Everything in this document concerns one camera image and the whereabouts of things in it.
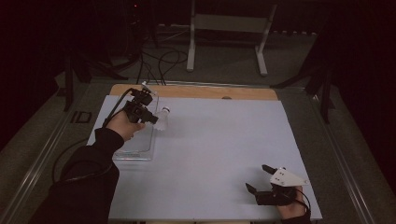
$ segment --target dark background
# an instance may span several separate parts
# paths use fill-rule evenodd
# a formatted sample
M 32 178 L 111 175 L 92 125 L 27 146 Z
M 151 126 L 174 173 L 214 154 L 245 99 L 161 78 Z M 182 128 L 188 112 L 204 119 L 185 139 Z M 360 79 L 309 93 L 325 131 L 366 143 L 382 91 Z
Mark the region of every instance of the dark background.
M 198 2 L 196 10 L 200 12 L 241 16 L 262 13 L 257 6 L 263 4 L 262 1 Z M 152 3 L 154 23 L 190 23 L 189 1 Z M 86 49 L 93 56 L 106 57 L 108 49 L 104 46 L 108 39 L 106 35 L 98 35 L 103 31 L 92 1 L 3 1 L 1 5 L 3 148 L 58 90 L 53 78 L 64 70 L 65 40 L 76 41 L 72 41 L 74 46 Z M 313 64 L 334 61 L 332 84 L 339 88 L 395 191 L 392 178 L 396 171 L 393 165 L 396 159 L 394 11 L 396 7 L 391 0 L 349 0 L 342 5 L 334 1 L 282 1 L 272 31 L 287 31 L 288 35 L 294 31 L 319 33 L 307 60 Z

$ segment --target metal stand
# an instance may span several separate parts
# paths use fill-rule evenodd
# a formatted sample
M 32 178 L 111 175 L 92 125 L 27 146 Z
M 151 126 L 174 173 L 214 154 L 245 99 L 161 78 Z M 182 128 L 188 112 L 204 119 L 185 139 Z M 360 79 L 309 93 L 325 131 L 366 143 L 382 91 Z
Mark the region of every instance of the metal stand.
M 262 41 L 259 46 L 256 46 L 255 51 L 257 55 L 257 62 L 259 64 L 260 74 L 262 76 L 267 76 L 268 72 L 265 66 L 264 57 L 262 56 L 262 50 L 264 49 L 265 42 L 267 41 L 275 12 L 276 5 L 272 5 L 270 14 L 267 18 L 196 14 L 195 0 L 191 0 L 190 47 L 187 60 L 187 71 L 192 72 L 194 70 L 195 30 L 206 29 L 262 34 Z

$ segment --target cable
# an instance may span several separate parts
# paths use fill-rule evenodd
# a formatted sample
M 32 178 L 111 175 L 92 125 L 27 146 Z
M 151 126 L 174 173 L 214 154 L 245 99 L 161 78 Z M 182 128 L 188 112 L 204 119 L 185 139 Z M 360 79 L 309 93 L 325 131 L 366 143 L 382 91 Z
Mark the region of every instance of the cable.
M 91 163 L 95 163 L 95 164 L 100 166 L 100 163 L 95 162 L 95 161 L 78 161 L 78 162 L 73 163 L 70 166 L 70 169 L 73 168 L 74 165 L 76 165 L 76 164 L 78 164 L 80 162 L 91 162 Z M 75 176 L 75 177 L 70 178 L 70 179 L 58 181 L 58 182 L 55 182 L 52 185 L 52 187 L 59 187 L 61 185 L 65 185 L 65 184 L 71 184 L 71 183 L 74 183 L 74 182 L 79 181 L 79 180 L 86 180 L 86 179 L 96 178 L 98 176 L 105 175 L 112 167 L 113 167 L 113 163 L 110 163 L 105 169 L 102 169 L 99 172 L 90 173 L 90 174 L 87 174 L 87 175 L 78 175 L 78 176 Z
M 138 57 L 140 57 L 141 54 L 142 53 L 140 52 L 139 54 L 136 55 L 136 57 L 129 57 L 128 62 L 126 62 L 126 63 L 109 66 L 108 68 L 112 69 L 115 72 L 120 72 L 122 70 L 125 70 L 125 69 L 131 67 L 132 65 L 134 65 L 138 61 Z
M 111 112 L 108 114 L 107 118 L 105 119 L 105 121 L 102 124 L 102 128 L 105 128 L 107 126 L 107 124 L 111 121 L 111 119 L 116 116 L 118 113 L 120 113 L 120 111 L 118 111 L 116 114 L 114 114 L 114 111 L 116 111 L 117 107 L 119 107 L 121 101 L 123 100 L 123 98 L 125 98 L 126 94 L 128 94 L 128 92 L 132 92 L 132 88 L 128 89 L 122 96 L 121 98 L 117 101 L 117 103 L 114 105 L 113 109 L 111 110 Z
M 305 207 L 306 212 L 311 213 L 311 202 L 309 202 L 308 197 L 306 197 L 306 195 L 305 195 L 302 191 L 300 191 L 300 190 L 298 190 L 298 189 L 295 189 L 295 190 L 303 194 L 303 196 L 306 198 L 306 201 L 308 202 L 308 205 L 306 205 L 306 204 L 303 203 L 303 202 L 298 201 L 297 199 L 292 199 L 289 195 L 287 195 L 287 194 L 285 194 L 285 193 L 280 192 L 280 194 L 281 194 L 283 197 L 290 199 L 292 202 L 299 203 L 300 205 L 302 205 L 303 207 Z
M 140 76 L 142 75 L 143 69 L 143 53 L 140 53 L 140 68 L 139 73 L 137 74 L 136 85 L 139 83 Z
M 151 72 L 151 66 L 148 63 L 143 62 L 143 64 L 146 66 L 146 68 L 148 69 L 148 82 L 150 81 L 150 77 L 149 75 L 152 76 L 152 78 L 154 78 L 155 82 L 157 83 L 157 85 L 160 85 L 160 83 L 158 83 L 157 78 L 155 78 L 154 74 L 152 74 Z
M 163 85 L 166 86 L 166 82 L 164 80 L 165 74 L 168 73 L 177 64 L 186 62 L 187 59 L 188 59 L 188 55 L 187 55 L 186 52 L 183 52 L 183 51 L 180 51 L 180 50 L 177 50 L 177 49 L 174 49 L 174 48 L 164 48 L 164 49 L 171 49 L 171 51 L 165 52 L 160 58 L 158 58 L 156 56 L 153 56 L 153 55 L 151 55 L 149 53 L 146 53 L 145 51 L 143 51 L 143 54 L 148 55 L 149 57 L 158 60 L 158 70 L 159 70 L 159 73 L 160 73 L 160 76 L 161 76 L 161 82 L 162 82 Z M 170 61 L 167 61 L 167 60 L 164 59 L 165 56 L 167 56 L 167 55 L 169 55 L 171 53 L 177 53 L 177 60 L 175 62 L 170 62 Z M 180 60 L 180 54 L 183 54 L 185 56 L 185 59 Z M 171 63 L 172 65 L 165 72 L 163 72 L 162 69 L 161 69 L 161 63 Z
M 84 138 L 84 139 L 79 140 L 78 142 L 72 144 L 71 146 L 65 148 L 65 149 L 61 152 L 61 154 L 58 156 L 58 158 L 56 158 L 55 162 L 54 162 L 53 165 L 52 165 L 52 174 L 51 174 L 52 183 L 55 183 L 55 169 L 56 169 L 56 165 L 57 165 L 59 159 L 62 157 L 62 155 L 63 155 L 67 150 L 69 150 L 70 148 L 72 148 L 72 147 L 74 147 L 74 146 L 76 146 L 76 145 L 78 145 L 78 144 L 80 144 L 80 143 L 82 143 L 82 142 L 85 142 L 85 141 L 87 141 L 87 140 L 88 140 L 88 138 Z

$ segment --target human arm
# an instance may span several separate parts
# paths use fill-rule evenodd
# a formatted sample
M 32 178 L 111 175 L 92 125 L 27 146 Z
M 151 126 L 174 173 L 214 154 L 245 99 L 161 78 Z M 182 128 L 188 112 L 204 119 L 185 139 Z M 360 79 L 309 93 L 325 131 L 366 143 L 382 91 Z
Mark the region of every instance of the human arm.
M 95 143 L 73 153 L 30 223 L 107 223 L 119 178 L 112 156 L 142 128 L 121 111 L 95 130 Z
M 310 224 L 311 212 L 306 209 L 303 199 L 303 187 L 295 187 L 297 190 L 296 200 L 299 202 L 293 202 L 289 205 L 277 206 L 277 210 L 281 215 L 282 224 Z

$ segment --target white table surface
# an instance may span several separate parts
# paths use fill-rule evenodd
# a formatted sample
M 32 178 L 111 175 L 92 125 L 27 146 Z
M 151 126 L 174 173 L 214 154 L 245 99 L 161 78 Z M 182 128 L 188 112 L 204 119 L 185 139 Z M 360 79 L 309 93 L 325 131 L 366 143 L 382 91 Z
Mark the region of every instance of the white table surface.
M 107 96 L 94 129 L 117 100 Z M 257 205 L 245 183 L 271 189 L 263 164 L 309 179 L 280 101 L 163 97 L 163 106 L 171 109 L 169 126 L 156 131 L 153 159 L 115 161 L 120 180 L 109 218 L 276 220 L 276 209 Z M 311 218 L 321 219 L 312 186 L 304 193 Z

